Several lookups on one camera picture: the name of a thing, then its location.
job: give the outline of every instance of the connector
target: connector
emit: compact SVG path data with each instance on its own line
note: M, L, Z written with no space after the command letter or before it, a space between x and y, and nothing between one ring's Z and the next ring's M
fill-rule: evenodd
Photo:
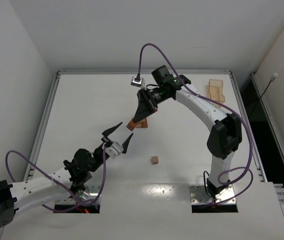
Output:
M271 79L270 81L273 82L275 81L275 79L277 78L278 74L277 73L274 73L272 76L271 76Z
M144 79L140 75L132 77L131 85L135 87L141 87L144 82Z

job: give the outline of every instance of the black cable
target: black cable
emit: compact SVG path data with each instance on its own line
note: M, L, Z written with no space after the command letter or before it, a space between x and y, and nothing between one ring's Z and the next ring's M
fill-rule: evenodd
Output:
M210 176L210 174L208 173L208 171L204 171L204 172L203 172L203 177L204 177L204 189L205 189L206 194L207 194L208 196L212 197L212 196L208 193L208 191L207 191L205 173L207 173L207 175Z
M146 87L148 87L148 86L158 87L158 85L156 85L156 84L147 84Z
M270 82L268 83L267 87L265 88L264 92L262 93L262 95L258 98L257 103L255 104L255 106L253 107L253 110L251 111L250 115L248 116L248 120L250 119L250 117L252 116L252 113L254 112L255 108L257 107L258 103L260 102L260 100L262 99L262 96L266 93L268 87L270 86L270 84L273 81L270 80Z

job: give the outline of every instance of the cable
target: cable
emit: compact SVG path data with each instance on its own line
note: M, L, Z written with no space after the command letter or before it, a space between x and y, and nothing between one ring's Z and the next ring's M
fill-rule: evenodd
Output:
M148 87L148 86L158 87L158 85L157 85L157 84L147 84L147 85L146 85L146 87Z
M244 169L244 168L245 168L244 166L235 167L235 168L231 169L230 172L238 170L238 169ZM252 170L248 169L248 172L251 174L251 180L250 180L250 183L242 191L240 191L239 193L235 194L233 197L230 197L228 199L225 199L225 200L222 200L222 201L219 201L219 202L208 203L208 204L202 205L201 207L207 208L207 207L218 206L218 205L220 205L222 203L225 203L225 202L228 202L228 201L230 201L230 200L232 200L234 198L237 198L239 195L244 193L252 185L253 179L254 179Z
M77 207L76 210L78 210L78 211L81 212L82 214L84 213L79 207Z
M208 193L208 191L207 191L205 173L207 173L207 175L208 175L208 176L210 176L210 174L208 173L208 171L206 171L206 170L205 170L205 171L203 172L203 178L204 178L204 189L205 189L206 194L207 194L208 196L212 197L212 196Z
M218 101L212 100L212 99L210 99L210 98L208 98L208 97L205 97L205 96L202 96L202 95L200 95L200 94L198 94L198 93L195 93L195 92L192 91L188 86L186 86L186 84L183 82L183 80L181 79L181 77L180 77L179 74L177 73L177 71L176 71L176 69L174 68L174 66L172 65L172 63L168 60L168 58L166 57L166 55L164 54L164 52L163 52L158 46L156 46L156 45L153 44L153 43L147 43L147 44L143 45L142 48L141 48L141 51L140 51L140 58L139 58L139 66L138 66L138 72L137 72L137 76L138 76L138 77L139 77L140 74L141 74L143 50L144 50L144 48L147 47L147 46L152 46L152 47L154 47L157 51L160 52L160 54L163 56L163 58L165 59L165 61L167 62L167 64L170 66L170 68L172 69L172 71L173 71L174 74L176 75L177 79L180 81L180 83L181 83L191 94L193 94L193 95L195 95L195 96L198 96L199 98L204 99L204 100L206 100L206 101L209 101L209 102L215 103L215 104L217 104L217 105L219 105L219 106L222 106L223 108L225 108L225 109L229 110L230 112L232 112L232 113L233 113L236 117L238 117L238 119L242 122L242 124L243 124L243 126L244 126L244 128L245 128L246 134L247 134L248 142L249 142L249 156L248 156L247 164L246 164L245 167L236 167L236 168L233 168L233 169L231 169L231 170L229 170L229 171L228 171L228 170L227 170L227 171L223 171L223 172L221 172L221 173L218 175L218 178L217 178L218 182L219 182L220 184L222 184L222 185L234 184L234 183L238 182L239 180L241 180L241 179L247 174L247 172L250 171L249 167L250 167L250 165L251 165L252 158L253 158L253 137L252 137L252 135L251 135L251 133L250 133L250 131L249 131L249 127L248 127L247 123L246 123L246 122L242 119L242 117L241 117L235 110L233 110L232 108L230 108L230 107L228 107L228 106L226 106L226 105L224 105L224 104L222 104L222 103L220 103L220 102L218 102ZM232 172L232 171L234 171L234 170L238 170L238 169L244 169L244 171L243 171L236 179L234 179L234 180L232 180L232 181L229 181L229 182L222 182L222 181L221 181L222 175L227 174L227 173L229 173L229 172ZM252 175L251 182L253 182L253 173L252 173L251 171L250 171L250 173L251 173L251 175Z
M257 107L258 103L260 102L260 100L262 99L262 96L266 93L268 87L270 86L270 84L272 83L273 81L270 80L270 82L268 83L267 87L265 88L264 92L262 93L262 95L258 98L255 106L253 107L253 110L251 111L250 115L248 116L248 120L250 119L250 117L252 116L255 108Z
M101 188L96 196L96 198L94 199L89 199L89 200L86 200L86 201L82 201L80 200L77 196L74 195L74 193L72 193L72 191L70 189L68 189L67 186L65 186L64 184L62 184L61 182L55 180L54 178L51 178L47 173L45 173L42 169L40 169L39 167L37 167L34 163L32 163L26 156L24 156L23 154L21 154L20 152L18 151L15 151L15 150L10 150L6 153L5 155L5 166L6 166L6 170L7 170L7 173L8 175L10 176L11 180L13 182L16 182L16 180L14 179L10 169L9 169L9 166L8 166L8 156L10 153L14 153L14 154L17 154L19 155L22 159L24 159L27 163L29 163L33 168L35 168L36 170L38 170L41 174L43 174L46 178L50 179L50 180L53 180L53 182L55 182L57 185L61 186L62 188L64 188L66 191L68 191L70 193L70 195L72 196L72 198L78 202L77 205L73 206L73 207L70 207L68 209L65 209L65 210L55 210L53 208L50 208L46 205L42 205L43 207L45 207L46 209L54 212L54 213L67 213L68 211L71 211L73 209L76 209L80 206L90 206L90 205L93 205L97 200L98 198L101 196L102 194L102 191L103 191L103 188L104 188L104 185L105 185L105 180L106 180L106 146L104 144L103 146L103 178L102 178L102 183L101 183Z

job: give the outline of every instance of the small wooden cube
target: small wooden cube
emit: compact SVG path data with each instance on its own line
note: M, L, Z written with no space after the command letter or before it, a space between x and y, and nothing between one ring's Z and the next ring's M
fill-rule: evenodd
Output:
M136 126L137 125L139 125L139 123L137 122L137 123L134 123L133 122L133 119L127 124L127 128L130 130L130 131L133 131L135 128L136 128Z
M147 125L147 119L146 118L141 120L139 122L139 124L136 126L137 129L139 129L139 128L145 129L147 127L148 127L148 125Z
M152 156L151 163L152 163L152 165L158 164L158 156Z

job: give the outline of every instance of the metal bracket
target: metal bracket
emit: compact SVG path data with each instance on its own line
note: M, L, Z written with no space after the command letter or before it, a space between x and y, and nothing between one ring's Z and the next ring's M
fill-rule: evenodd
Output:
M191 195L192 205L211 204L214 201L212 197L206 194L203 184L190 185L190 195ZM234 188L232 185L229 185L228 188L222 190L219 194L216 195L215 202L218 203L225 199L230 199L233 196L235 196ZM222 203L221 205L235 205L235 204L236 204L236 199L233 198L225 203Z
M257 173L258 173L258 177L260 178L260 181L261 181L261 182L265 182L265 180L264 180L264 178L263 178L263 173L262 173L262 171L261 171L261 167L260 167L260 166L257 166L256 169L257 169Z
M84 185L85 186L85 191L83 194L83 201L89 200L89 199L94 199L96 198L98 192L100 191L101 186L100 185ZM97 205L100 205L101 203L101 197L102 195L100 195L100 197L98 198L98 200L96 201ZM77 203L73 198L68 198L68 199L61 199L61 200L57 200L55 201L55 205L70 205L70 207L75 206Z
M124 148L117 142L113 142L110 147L106 148L106 153L110 156L110 158L117 158L122 152Z
M274 184L274 188L277 194L277 198L280 201L280 204L284 204L284 185Z

